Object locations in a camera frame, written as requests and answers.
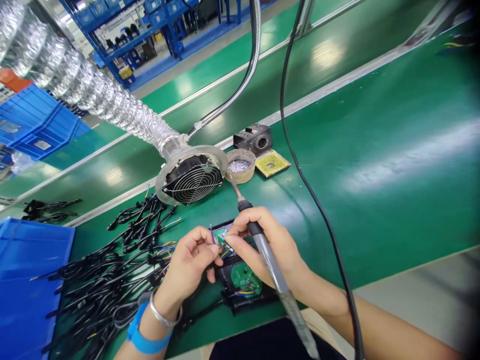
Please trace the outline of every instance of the blue wire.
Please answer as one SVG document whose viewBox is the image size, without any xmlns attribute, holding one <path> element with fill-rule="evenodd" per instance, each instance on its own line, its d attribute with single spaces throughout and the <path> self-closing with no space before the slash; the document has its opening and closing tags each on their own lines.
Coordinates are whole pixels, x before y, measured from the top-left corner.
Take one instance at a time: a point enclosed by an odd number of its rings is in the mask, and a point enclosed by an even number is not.
<svg viewBox="0 0 480 360">
<path fill-rule="evenodd" d="M 212 224 L 210 224 L 210 232 L 211 232 L 211 240 L 213 241 L 214 244 L 216 244 L 214 231 L 212 230 Z"/>
</svg>

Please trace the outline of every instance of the silver bracelet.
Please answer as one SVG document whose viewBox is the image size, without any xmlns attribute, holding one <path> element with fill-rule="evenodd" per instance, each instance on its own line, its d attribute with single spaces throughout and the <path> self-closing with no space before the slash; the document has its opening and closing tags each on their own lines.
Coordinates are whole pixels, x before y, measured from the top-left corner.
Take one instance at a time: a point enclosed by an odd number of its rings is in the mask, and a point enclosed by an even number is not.
<svg viewBox="0 0 480 360">
<path fill-rule="evenodd" d="M 153 315 L 155 315 L 155 317 L 158 321 L 164 323 L 169 328 L 173 328 L 175 325 L 177 325 L 180 322 L 180 319 L 182 318 L 182 313 L 183 313 L 182 305 L 180 305 L 180 310 L 178 312 L 178 318 L 175 321 L 168 321 L 162 315 L 160 315 L 160 313 L 157 311 L 157 309 L 155 308 L 155 305 L 154 305 L 154 295 L 155 295 L 155 293 L 157 292 L 158 289 L 159 288 L 157 287 L 150 294 L 150 309 L 151 309 Z"/>
</svg>

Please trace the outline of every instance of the aluminum duct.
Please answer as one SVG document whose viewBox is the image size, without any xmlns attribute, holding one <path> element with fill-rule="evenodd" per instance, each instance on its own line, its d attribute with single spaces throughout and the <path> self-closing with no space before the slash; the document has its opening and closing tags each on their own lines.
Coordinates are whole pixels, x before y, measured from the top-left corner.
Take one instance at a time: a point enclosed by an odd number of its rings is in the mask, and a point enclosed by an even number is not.
<svg viewBox="0 0 480 360">
<path fill-rule="evenodd" d="M 0 66 L 152 144 L 165 157 L 164 145 L 180 134 L 160 115 L 55 35 L 27 5 L 2 0 L 0 19 Z"/>
</svg>

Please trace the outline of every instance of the finger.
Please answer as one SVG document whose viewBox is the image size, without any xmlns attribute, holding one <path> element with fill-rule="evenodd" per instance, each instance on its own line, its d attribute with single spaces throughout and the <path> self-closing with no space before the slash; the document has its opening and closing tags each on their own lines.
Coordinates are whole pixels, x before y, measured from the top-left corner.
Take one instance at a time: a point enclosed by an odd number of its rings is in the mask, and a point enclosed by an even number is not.
<svg viewBox="0 0 480 360">
<path fill-rule="evenodd" d="M 209 268 L 206 271 L 206 278 L 208 279 L 209 282 L 212 284 L 215 284 L 215 270 L 213 267 Z"/>
<path fill-rule="evenodd" d="M 201 243 L 202 241 L 205 241 L 208 244 L 213 244 L 212 240 L 212 234 L 210 233 L 210 230 L 203 226 L 197 226 L 193 230 L 191 230 L 188 234 L 186 234 L 184 237 L 180 239 L 177 245 L 177 249 L 180 245 L 181 248 L 186 248 L 190 252 L 193 252 L 195 247 Z"/>
<path fill-rule="evenodd" d="M 204 271 L 219 256 L 219 252 L 220 247 L 218 245 L 209 245 L 200 250 L 200 253 L 193 258 L 193 262 L 201 271 Z"/>
<path fill-rule="evenodd" d="M 285 236 L 285 228 L 263 206 L 248 208 L 238 214 L 227 235 L 242 234 L 247 230 L 248 224 L 252 222 L 258 222 L 270 242 L 275 242 L 276 239 L 282 239 Z"/>
<path fill-rule="evenodd" d="M 199 245 L 195 248 L 195 250 L 192 252 L 192 255 L 193 255 L 194 257 L 197 256 L 197 255 L 202 251 L 203 248 L 208 248 L 209 246 L 210 246 L 210 245 L 207 244 L 206 242 L 203 242 L 203 243 L 199 244 Z M 219 253 L 218 256 L 215 258 L 214 262 L 215 262 L 215 264 L 216 264 L 217 266 L 223 266 L 223 265 L 224 265 L 224 261 L 223 261 L 222 258 L 220 257 L 220 253 Z"/>
<path fill-rule="evenodd" d="M 218 255 L 215 258 L 214 262 L 215 262 L 215 265 L 217 265 L 217 266 L 223 266 L 224 265 L 224 260 L 220 257 L 220 255 Z"/>
<path fill-rule="evenodd" d="M 225 240 L 236 252 L 236 254 L 246 262 L 252 271 L 261 276 L 266 268 L 264 260 L 257 250 L 251 247 L 244 239 L 237 235 L 226 235 Z"/>
</svg>

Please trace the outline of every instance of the wrist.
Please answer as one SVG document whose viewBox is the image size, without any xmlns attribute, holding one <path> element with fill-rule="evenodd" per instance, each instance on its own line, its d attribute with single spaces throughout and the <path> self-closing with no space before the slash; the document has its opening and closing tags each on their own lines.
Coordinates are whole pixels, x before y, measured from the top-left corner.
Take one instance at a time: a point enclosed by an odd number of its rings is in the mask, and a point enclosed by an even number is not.
<svg viewBox="0 0 480 360">
<path fill-rule="evenodd" d="M 341 317 L 349 314 L 345 292 L 309 270 L 295 293 L 295 298 L 321 316 Z"/>
<path fill-rule="evenodd" d="M 158 313 L 168 321 L 175 321 L 183 300 L 166 286 L 160 285 L 153 296 L 153 305 Z"/>
</svg>

